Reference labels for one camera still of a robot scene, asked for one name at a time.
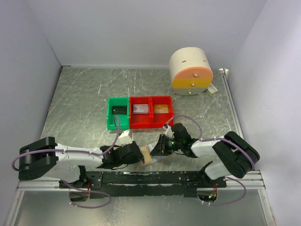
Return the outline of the brown leather card holder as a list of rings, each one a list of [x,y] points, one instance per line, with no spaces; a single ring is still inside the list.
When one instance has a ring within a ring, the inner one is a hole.
[[[139,162],[140,167],[146,167],[168,158],[167,156],[151,156],[151,151],[155,146],[156,144],[153,143],[140,147],[140,152],[143,155],[143,159]]]

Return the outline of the red plastic bin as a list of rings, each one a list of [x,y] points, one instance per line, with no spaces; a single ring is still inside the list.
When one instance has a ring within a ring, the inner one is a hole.
[[[130,97],[129,98],[129,125],[131,129],[151,128],[151,98]]]
[[[174,116],[172,98],[170,96],[151,96],[153,128],[161,128]]]

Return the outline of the green plastic bin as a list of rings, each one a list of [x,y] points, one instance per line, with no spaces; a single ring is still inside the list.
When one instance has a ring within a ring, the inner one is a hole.
[[[107,130],[115,130],[115,124],[120,125],[120,129],[130,129],[129,126],[129,97],[110,97],[107,105]]]

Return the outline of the white round drawer cabinet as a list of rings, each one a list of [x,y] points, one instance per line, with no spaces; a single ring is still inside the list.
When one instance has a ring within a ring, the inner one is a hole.
[[[185,47],[172,54],[169,60],[171,86],[181,96],[204,92],[213,80],[213,72],[204,50]]]

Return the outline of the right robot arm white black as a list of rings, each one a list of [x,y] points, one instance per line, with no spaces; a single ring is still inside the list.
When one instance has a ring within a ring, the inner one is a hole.
[[[216,179],[230,175],[243,178],[260,160],[259,153],[234,131],[223,137],[196,139],[181,123],[165,127],[167,130],[160,135],[158,142],[148,146],[150,156],[169,156],[175,151],[182,151],[189,158],[217,157],[217,161],[207,163],[199,171],[199,180],[204,187],[210,187]]]

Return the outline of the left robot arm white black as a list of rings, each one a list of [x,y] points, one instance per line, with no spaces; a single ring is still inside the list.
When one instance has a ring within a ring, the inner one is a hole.
[[[56,143],[54,137],[45,137],[22,147],[19,156],[12,163],[21,181],[49,177],[72,183],[77,188],[88,182],[86,169],[114,169],[121,165],[138,163],[143,159],[136,142],[119,146],[96,148],[70,147]]]

